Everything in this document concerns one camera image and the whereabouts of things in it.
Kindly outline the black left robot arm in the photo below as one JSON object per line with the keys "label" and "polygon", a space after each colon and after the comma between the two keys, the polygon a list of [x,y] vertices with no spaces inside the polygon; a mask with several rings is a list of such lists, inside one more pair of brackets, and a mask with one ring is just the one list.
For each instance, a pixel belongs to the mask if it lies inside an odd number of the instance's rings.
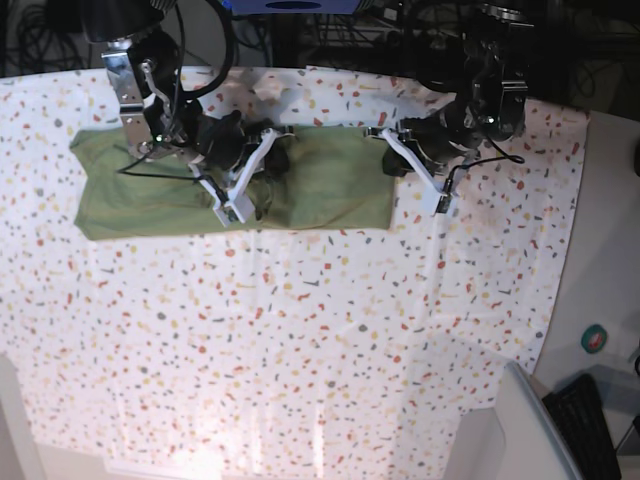
{"label": "black left robot arm", "polygon": [[385,174],[419,168],[453,172],[457,158],[473,160],[483,142],[504,142],[522,130],[528,95],[525,53],[534,26],[521,1],[452,1],[444,27],[441,1],[415,1],[404,16],[404,66],[427,89],[452,95],[432,113],[391,127],[399,146],[383,158]]}

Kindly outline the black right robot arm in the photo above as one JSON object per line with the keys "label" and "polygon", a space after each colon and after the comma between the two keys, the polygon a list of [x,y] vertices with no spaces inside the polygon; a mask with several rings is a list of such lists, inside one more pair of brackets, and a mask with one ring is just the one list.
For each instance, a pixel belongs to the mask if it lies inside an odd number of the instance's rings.
{"label": "black right robot arm", "polygon": [[192,176],[192,182],[213,183],[217,172],[247,171],[248,148],[265,132],[265,125],[245,131],[239,112],[215,120],[205,115],[200,103],[228,77],[236,45],[229,11],[218,1],[209,5],[223,30],[223,64],[207,84],[187,90],[181,80],[186,40],[174,40],[161,27],[168,11],[180,10],[177,2],[81,2],[88,42],[107,47],[102,59],[118,96],[120,119],[134,158],[118,174],[143,178],[146,174],[140,165],[180,153],[204,158],[204,170]]}

